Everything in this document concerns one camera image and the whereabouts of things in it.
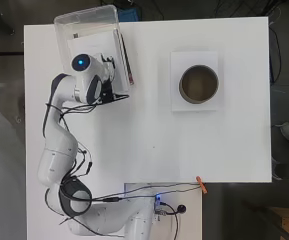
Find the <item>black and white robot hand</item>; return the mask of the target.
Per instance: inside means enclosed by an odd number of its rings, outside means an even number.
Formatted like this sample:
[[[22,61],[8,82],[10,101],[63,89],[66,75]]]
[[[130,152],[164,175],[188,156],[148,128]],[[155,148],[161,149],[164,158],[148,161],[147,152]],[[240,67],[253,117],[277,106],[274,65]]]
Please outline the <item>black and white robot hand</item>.
[[[100,103],[108,104],[115,100],[112,82],[115,79],[115,62],[112,57],[101,56],[103,73],[101,76]]]

